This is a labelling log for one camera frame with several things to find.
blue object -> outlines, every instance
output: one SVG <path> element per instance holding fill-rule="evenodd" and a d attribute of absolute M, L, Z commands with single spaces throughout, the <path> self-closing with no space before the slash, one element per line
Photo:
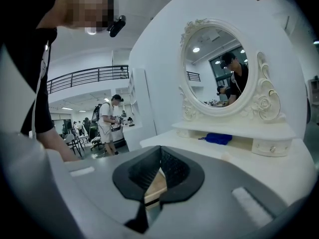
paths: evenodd
<path fill-rule="evenodd" d="M 208 142 L 226 145 L 232 138 L 233 136 L 229 134 L 208 133 L 206 137 L 198 140 L 206 140 Z"/>

black cap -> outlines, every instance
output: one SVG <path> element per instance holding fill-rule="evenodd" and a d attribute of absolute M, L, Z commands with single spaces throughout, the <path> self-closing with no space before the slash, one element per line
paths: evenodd
<path fill-rule="evenodd" d="M 217 87 L 217 92 L 220 94 L 220 89 L 225 88 L 225 86 L 221 85 Z"/>
<path fill-rule="evenodd" d="M 232 52 L 226 52 L 225 54 L 220 56 L 220 59 L 222 60 L 223 63 L 220 63 L 220 66 L 222 68 L 228 66 L 231 63 L 232 59 L 235 59 L 236 56 Z"/>
<path fill-rule="evenodd" d="M 124 99 L 123 99 L 123 98 L 121 98 L 121 96 L 120 96 L 120 95 L 118 95 L 118 94 L 116 94 L 116 95 L 112 96 L 112 100 L 113 100 L 113 99 L 118 100 L 118 101 L 120 101 L 120 102 L 123 102 L 123 101 L 124 101 Z"/>

oval mirror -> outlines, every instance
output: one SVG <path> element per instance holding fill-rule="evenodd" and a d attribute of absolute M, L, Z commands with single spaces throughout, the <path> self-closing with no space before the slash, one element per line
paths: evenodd
<path fill-rule="evenodd" d="M 243 93 L 248 79 L 244 47 L 227 31 L 206 27 L 197 31 L 185 50 L 188 85 L 202 103 L 222 108 Z"/>

black railing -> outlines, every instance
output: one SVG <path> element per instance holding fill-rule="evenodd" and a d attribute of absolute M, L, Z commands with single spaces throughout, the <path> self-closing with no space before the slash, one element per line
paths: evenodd
<path fill-rule="evenodd" d="M 187 71 L 187 78 L 189 81 L 200 82 L 199 74 Z"/>
<path fill-rule="evenodd" d="M 128 78 L 128 65 L 96 67 L 65 74 L 49 80 L 47 81 L 47 89 L 48 93 L 51 94 L 86 83 Z"/>

white ceiling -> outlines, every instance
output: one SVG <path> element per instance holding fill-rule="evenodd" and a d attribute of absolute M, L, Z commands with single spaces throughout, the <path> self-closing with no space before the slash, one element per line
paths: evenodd
<path fill-rule="evenodd" d="M 186 48 L 186 59 L 194 63 L 208 53 L 224 47 L 231 41 L 235 44 L 236 38 L 231 34 L 215 27 L 203 28 L 196 32 L 189 40 Z M 197 53 L 193 52 L 195 47 L 200 48 Z"/>
<path fill-rule="evenodd" d="M 124 99 L 124 105 L 130 104 L 130 94 L 128 94 L 128 88 L 116 89 L 116 93 L 120 94 Z M 111 100 L 111 90 L 103 90 L 97 92 L 91 92 L 87 94 L 82 94 L 70 98 L 65 98 L 49 104 L 49 110 L 52 113 L 58 113 L 62 107 L 67 107 L 73 109 L 73 112 L 78 111 L 91 111 L 98 104 L 105 102 L 104 98 Z"/>
<path fill-rule="evenodd" d="M 90 49 L 116 50 L 132 48 L 140 34 L 156 14 L 171 0 L 119 0 L 120 14 L 127 17 L 121 32 L 111 38 L 108 32 L 89 35 L 84 30 L 58 28 L 58 36 L 52 44 L 51 60 Z"/>

